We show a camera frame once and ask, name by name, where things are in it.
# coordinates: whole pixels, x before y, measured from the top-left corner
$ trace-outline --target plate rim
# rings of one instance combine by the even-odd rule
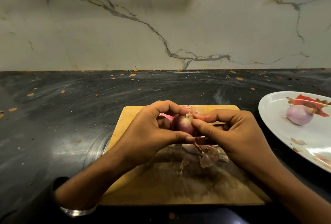
[[[288,148],[290,148],[292,151],[294,151],[293,149],[292,149],[292,147],[289,145],[289,144],[287,144],[287,142],[285,142],[284,140],[282,140],[282,136],[280,136],[280,135],[278,135],[276,132],[274,132],[273,130],[272,130],[272,128],[270,127],[270,124],[267,122],[267,120],[266,120],[266,118],[265,118],[265,115],[262,115],[261,114],[261,111],[262,111],[262,104],[263,104],[263,102],[267,99],[267,97],[270,97],[270,96],[272,96],[272,95],[274,95],[274,94],[278,94],[278,93],[287,93],[287,92],[295,92],[295,93],[300,93],[300,94],[309,94],[309,95],[313,95],[313,96],[320,96],[320,97],[325,97],[325,98],[328,98],[328,99],[330,99],[331,100],[331,97],[326,97],[326,96],[323,96],[323,95],[318,95],[318,94],[314,94],[314,93],[309,93],[309,92],[297,92],[297,91],[280,91],[280,92],[271,92],[271,93],[269,93],[269,94],[267,94],[267,95],[265,95],[265,96],[263,96],[261,99],[260,99],[260,101],[259,101],[259,106],[258,106],[258,110],[259,110],[259,114],[260,114],[260,117],[261,117],[261,119],[262,119],[262,121],[263,121],[263,123],[267,126],[267,128],[281,141],[281,142],[283,142]],[[303,158],[305,158],[306,160],[308,160],[309,162],[311,162],[311,163],[313,163],[314,165],[316,165],[316,166],[318,166],[318,167],[320,167],[320,168],[322,168],[323,170],[325,170],[325,171],[327,171],[327,172],[329,172],[329,173],[331,173],[331,169],[330,168],[327,168],[327,167],[325,167],[325,166],[323,166],[322,164],[320,164],[320,163],[318,163],[318,162],[316,162],[315,160],[313,160],[313,159],[310,159],[309,157],[306,157],[306,156],[304,156],[303,154],[301,154],[301,152],[296,152],[296,151],[294,151],[295,153],[297,153],[297,154],[299,154],[301,157],[303,157]]]

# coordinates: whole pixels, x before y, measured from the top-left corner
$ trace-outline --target white marble wall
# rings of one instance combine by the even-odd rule
[[[331,67],[331,0],[0,0],[0,70]]]

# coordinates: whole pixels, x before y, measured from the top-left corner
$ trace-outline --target bracelet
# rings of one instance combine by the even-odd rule
[[[66,209],[64,207],[60,207],[62,212],[64,212],[66,215],[68,215],[72,218],[75,218],[77,216],[84,216],[84,215],[91,214],[95,211],[96,208],[97,208],[97,205],[95,205],[93,208],[88,209],[88,210],[71,210],[71,209]]]

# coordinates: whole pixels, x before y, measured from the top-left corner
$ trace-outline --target cutting board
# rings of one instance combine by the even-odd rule
[[[200,113],[214,109],[239,110],[235,105],[193,105]],[[122,136],[143,106],[124,107],[108,149]],[[104,194],[100,205],[262,205],[270,198],[233,162],[201,168],[181,147],[167,147],[146,164],[119,178]],[[183,159],[191,159],[181,171]]]

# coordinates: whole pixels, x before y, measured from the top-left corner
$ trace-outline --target forearm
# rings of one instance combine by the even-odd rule
[[[86,210],[98,203],[106,190],[132,169],[122,155],[111,149],[87,169],[55,191],[57,203],[67,209]]]
[[[331,205],[279,164],[258,175],[274,196],[302,223],[331,222]]]

